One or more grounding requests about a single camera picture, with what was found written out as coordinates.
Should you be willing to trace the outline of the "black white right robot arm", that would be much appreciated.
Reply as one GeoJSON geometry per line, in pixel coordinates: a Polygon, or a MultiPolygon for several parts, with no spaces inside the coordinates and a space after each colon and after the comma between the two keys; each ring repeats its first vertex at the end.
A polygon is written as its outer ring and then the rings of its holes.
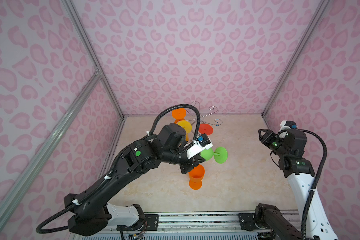
{"type": "Polygon", "coordinates": [[[328,149],[324,140],[308,130],[284,129],[278,133],[260,129],[260,142],[279,157],[279,169],[283,171],[298,206],[301,230],[290,226],[275,206],[259,204],[255,223],[271,227],[282,240],[336,240],[337,234],[327,218],[317,185],[327,159],[328,149]],[[307,135],[317,138],[323,147],[319,167],[314,170],[311,162],[303,157],[307,135]]]}

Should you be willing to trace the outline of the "green plastic wine glass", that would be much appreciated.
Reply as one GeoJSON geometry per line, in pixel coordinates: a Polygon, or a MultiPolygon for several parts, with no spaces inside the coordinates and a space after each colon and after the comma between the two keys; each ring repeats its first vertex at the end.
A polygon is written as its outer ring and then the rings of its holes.
{"type": "Polygon", "coordinates": [[[210,159],[214,158],[217,163],[223,164],[228,159],[228,151],[224,147],[218,147],[215,150],[210,148],[207,150],[203,150],[200,153],[200,156],[205,159],[205,161],[209,161],[210,159]]]}

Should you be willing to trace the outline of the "red plastic wine glass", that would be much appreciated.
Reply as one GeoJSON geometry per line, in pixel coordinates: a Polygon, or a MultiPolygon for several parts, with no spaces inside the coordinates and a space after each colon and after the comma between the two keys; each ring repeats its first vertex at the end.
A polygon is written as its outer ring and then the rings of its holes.
{"type": "Polygon", "coordinates": [[[200,124],[199,126],[199,133],[202,134],[206,134],[207,136],[211,135],[214,132],[214,129],[211,125],[209,124],[200,124]]]}

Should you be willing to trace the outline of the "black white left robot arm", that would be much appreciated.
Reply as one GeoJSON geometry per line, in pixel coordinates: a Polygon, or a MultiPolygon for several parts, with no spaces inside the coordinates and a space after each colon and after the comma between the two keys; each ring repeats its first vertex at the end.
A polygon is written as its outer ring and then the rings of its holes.
{"type": "Polygon", "coordinates": [[[146,216],[140,205],[114,206],[109,204],[120,190],[161,163],[179,165],[187,174],[205,161],[203,150],[212,147],[206,134],[186,142],[186,130],[171,123],[165,125],[158,135],[137,140],[125,147],[116,157],[110,173],[105,174],[87,190],[65,197],[67,207],[72,206],[74,216],[68,220],[69,232],[91,236],[108,224],[119,228],[140,230],[146,225],[146,216]]]}

